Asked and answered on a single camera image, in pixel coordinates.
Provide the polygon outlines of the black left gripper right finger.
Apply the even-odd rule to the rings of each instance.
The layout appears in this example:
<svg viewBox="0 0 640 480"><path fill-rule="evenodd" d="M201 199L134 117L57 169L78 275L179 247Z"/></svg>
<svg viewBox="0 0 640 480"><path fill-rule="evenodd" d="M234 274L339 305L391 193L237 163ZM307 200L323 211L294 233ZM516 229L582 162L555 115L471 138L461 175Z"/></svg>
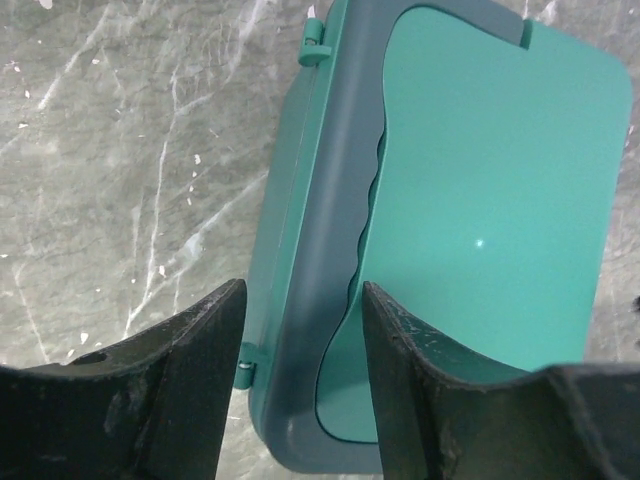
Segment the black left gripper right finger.
<svg viewBox="0 0 640 480"><path fill-rule="evenodd" d="M635 479L639 367L532 373L481 355L362 291L378 445L388 479Z"/></svg>

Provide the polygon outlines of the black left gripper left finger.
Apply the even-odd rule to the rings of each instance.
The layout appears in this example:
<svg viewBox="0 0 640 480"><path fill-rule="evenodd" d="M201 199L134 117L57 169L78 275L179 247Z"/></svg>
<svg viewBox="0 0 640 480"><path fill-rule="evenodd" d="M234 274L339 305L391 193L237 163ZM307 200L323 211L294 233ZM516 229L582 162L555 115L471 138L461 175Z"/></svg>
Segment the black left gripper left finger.
<svg viewBox="0 0 640 480"><path fill-rule="evenodd" d="M212 479L244 329L233 279L73 362L1 371L5 479Z"/></svg>

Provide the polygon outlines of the teal medicine kit box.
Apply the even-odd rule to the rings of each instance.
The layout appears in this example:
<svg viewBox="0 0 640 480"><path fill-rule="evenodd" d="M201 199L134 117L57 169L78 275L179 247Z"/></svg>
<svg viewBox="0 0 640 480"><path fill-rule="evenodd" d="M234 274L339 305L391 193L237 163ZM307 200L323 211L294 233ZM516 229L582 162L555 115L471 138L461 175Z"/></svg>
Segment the teal medicine kit box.
<svg viewBox="0 0 640 480"><path fill-rule="evenodd" d="M336 1L298 62L236 385L283 467L378 474L364 283L517 373L580 360L632 80L492 1Z"/></svg>

